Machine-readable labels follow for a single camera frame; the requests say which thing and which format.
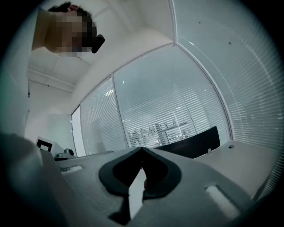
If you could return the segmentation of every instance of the person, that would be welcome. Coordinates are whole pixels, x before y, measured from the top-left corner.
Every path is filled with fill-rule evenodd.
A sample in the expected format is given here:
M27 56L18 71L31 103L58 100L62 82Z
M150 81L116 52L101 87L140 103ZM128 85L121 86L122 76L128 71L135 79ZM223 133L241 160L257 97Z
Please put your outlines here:
M71 2L32 12L18 28L0 64L0 133L24 136L31 51L45 47L53 53L96 52L102 44L97 40L91 14Z

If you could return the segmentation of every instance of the ear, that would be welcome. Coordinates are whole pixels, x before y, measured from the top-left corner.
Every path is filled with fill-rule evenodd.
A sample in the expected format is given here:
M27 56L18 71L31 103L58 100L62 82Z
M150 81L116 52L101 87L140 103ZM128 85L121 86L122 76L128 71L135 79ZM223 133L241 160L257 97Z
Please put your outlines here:
M77 11L79 9L79 6L77 5L71 5L68 7L68 11Z

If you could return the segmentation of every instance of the ceiling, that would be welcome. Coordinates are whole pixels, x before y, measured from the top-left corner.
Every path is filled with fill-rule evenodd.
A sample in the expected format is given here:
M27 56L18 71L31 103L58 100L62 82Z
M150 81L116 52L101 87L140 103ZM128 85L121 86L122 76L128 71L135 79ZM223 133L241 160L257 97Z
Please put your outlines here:
M66 0L50 0L42 4L48 10ZM73 0L92 14L98 34L105 43L96 54L82 53L79 57L59 56L40 48L29 58L29 80L72 92L75 84L85 75L91 65L109 55L113 48L130 34L144 26L136 0Z

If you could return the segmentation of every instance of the dark hair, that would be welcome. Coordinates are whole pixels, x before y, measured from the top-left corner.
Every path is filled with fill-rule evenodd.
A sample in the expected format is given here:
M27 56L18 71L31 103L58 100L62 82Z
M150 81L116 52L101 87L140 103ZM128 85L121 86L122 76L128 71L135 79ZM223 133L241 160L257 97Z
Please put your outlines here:
M48 11L50 12L69 12L68 8L72 5L71 2L65 2L60 6L54 6ZM94 40L97 36L97 27L92 20L91 14L86 10L79 7L77 10L77 15L82 17L83 22L87 23L87 35L83 36L83 47L90 47L93 45Z

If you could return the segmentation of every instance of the white ceiling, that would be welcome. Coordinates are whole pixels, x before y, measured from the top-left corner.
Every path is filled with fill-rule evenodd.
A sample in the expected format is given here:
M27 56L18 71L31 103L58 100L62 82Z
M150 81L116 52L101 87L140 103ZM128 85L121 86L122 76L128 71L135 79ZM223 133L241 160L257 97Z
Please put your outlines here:
M64 2L66 0L50 0L41 7L48 10ZM65 83L72 88L87 73L91 65L110 54L122 39L144 26L135 0L72 0L71 2L93 15L98 34L104 36L105 43L96 54L82 53L79 57L59 56L45 48L37 49L32 52L29 59L29 80L46 85L55 82Z

